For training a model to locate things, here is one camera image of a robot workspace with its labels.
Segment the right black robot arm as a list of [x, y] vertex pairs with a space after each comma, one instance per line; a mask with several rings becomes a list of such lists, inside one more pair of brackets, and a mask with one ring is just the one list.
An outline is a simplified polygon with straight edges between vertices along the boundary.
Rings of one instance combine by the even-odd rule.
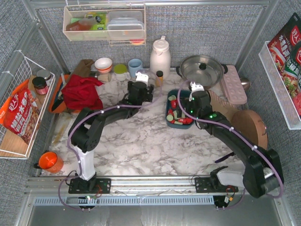
[[202, 130], [221, 140], [242, 161], [235, 173], [226, 167], [217, 172], [222, 185], [243, 187], [252, 197], [269, 195], [279, 188], [277, 197], [284, 192], [284, 177], [278, 153], [257, 146], [237, 131], [226, 116], [214, 111], [208, 91], [191, 92], [189, 97], [177, 97], [179, 108], [196, 121]]

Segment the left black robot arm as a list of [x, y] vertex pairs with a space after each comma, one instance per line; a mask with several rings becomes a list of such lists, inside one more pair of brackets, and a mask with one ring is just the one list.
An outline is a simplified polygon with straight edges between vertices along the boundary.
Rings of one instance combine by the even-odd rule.
[[133, 117], [144, 102], [153, 100], [154, 85], [130, 81], [127, 93], [115, 106], [103, 110], [84, 108], [68, 132], [67, 147], [76, 154], [79, 173], [75, 180], [91, 190], [96, 183], [94, 149], [100, 142], [106, 125]]

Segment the red cloth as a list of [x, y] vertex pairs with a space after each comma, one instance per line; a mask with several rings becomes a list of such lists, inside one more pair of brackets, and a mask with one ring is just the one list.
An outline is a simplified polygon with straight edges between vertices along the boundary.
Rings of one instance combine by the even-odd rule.
[[96, 87], [101, 85], [103, 83], [95, 77], [84, 78], [72, 74], [62, 89], [63, 100], [66, 106], [72, 110], [82, 110], [83, 108], [101, 110], [103, 103], [96, 91]]

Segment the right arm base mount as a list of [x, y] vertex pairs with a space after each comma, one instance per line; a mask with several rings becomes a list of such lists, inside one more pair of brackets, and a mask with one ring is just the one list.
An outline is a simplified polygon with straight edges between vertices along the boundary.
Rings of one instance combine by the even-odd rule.
[[212, 177], [195, 177], [194, 185], [197, 193], [225, 193], [238, 192], [238, 187], [224, 186]]

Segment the teal storage basket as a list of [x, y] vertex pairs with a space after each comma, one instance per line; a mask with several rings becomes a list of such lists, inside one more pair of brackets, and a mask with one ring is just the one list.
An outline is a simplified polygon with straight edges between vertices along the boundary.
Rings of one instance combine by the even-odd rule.
[[[169, 109], [172, 109], [171, 108], [171, 105], [170, 105], [170, 101], [168, 100], [168, 98], [171, 96], [171, 95], [175, 95], [176, 96], [176, 100], [177, 100], [177, 94], [178, 94], [178, 90], [177, 89], [173, 89], [173, 90], [171, 90], [171, 91], [169, 91], [169, 93], [168, 93], [168, 95], [167, 95], [167, 98], [166, 98], [166, 116], [168, 115], [168, 110]], [[182, 110], [180, 109], [180, 107], [178, 106], [178, 104], [177, 104], [177, 108], [176, 109], [172, 109], [173, 110], [173, 112], [174, 111], [177, 111], [177, 115], [178, 115], [178, 119], [175, 119], [174, 118], [174, 120], [176, 120], [176, 121], [179, 121], [179, 122], [183, 122], [183, 119], [184, 118], [189, 118], [188, 116], [186, 116], [183, 112], [182, 112]], [[174, 128], [174, 129], [189, 129], [191, 126], [192, 126], [192, 124], [190, 124], [190, 125], [185, 125], [185, 124], [183, 124], [183, 125], [177, 125], [177, 124], [172, 124], [172, 123], [170, 123], [167, 119], [166, 119], [166, 123], [167, 123], [167, 125], [169, 126], [169, 127], [171, 127], [171, 128]]]

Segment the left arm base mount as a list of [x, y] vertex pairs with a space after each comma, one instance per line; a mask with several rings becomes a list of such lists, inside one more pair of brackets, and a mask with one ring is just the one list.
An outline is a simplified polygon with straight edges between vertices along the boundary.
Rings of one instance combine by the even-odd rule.
[[89, 181], [73, 178], [69, 184], [69, 194], [109, 194], [111, 190], [110, 178], [92, 178]]

